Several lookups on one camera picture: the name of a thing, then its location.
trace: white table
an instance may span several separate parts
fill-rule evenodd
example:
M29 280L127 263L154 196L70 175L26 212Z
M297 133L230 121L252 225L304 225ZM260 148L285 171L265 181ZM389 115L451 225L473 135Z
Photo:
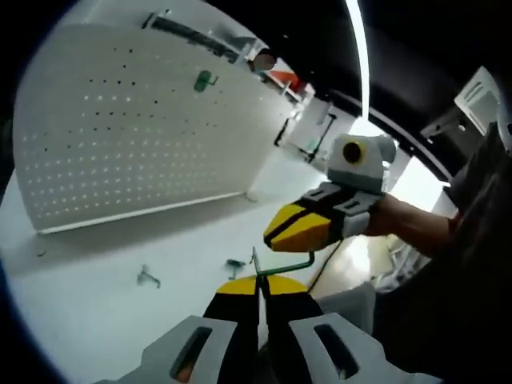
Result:
M0 206L10 291L42 350L71 382L119 378L139 365L146 346L188 315L204 312L231 274L228 258L248 262L256 246L265 269L305 260L273 254L262 233L283 203L323 180L276 150L254 184L259 202L240 196L38 235L13 175ZM290 276L308 283L329 251ZM142 264L162 281L160 289L137 285ZM251 274L247 266L239 276ZM264 340L264 325L260 335Z

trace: dark clothing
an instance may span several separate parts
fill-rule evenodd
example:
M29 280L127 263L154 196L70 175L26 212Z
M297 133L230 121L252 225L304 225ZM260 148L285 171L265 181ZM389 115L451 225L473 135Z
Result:
M406 371L490 382L509 371L512 319L512 158L496 125L449 195L461 215L450 244L378 298L374 336Z

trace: human arm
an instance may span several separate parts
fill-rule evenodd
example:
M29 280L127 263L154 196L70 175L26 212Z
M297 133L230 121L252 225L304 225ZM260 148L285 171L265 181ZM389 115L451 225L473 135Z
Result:
M372 209L365 234L395 234L429 258L448 243L458 226L459 215L446 218L420 210L387 194Z

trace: overhead light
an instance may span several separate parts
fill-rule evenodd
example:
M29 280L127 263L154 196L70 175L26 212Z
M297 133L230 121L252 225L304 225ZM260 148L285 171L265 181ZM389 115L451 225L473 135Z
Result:
M349 9L350 21L352 22L355 42L358 47L359 71L361 73L362 118L368 120L370 114L370 64L368 63L365 27L362 23L358 0L345 0L345 2Z

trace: pegboard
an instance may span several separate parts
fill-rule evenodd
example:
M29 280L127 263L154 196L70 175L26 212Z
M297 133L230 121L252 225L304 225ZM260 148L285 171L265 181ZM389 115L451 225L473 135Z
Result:
M214 86L194 90L202 70ZM249 189L292 105L153 30L56 29L18 89L14 160L36 230Z

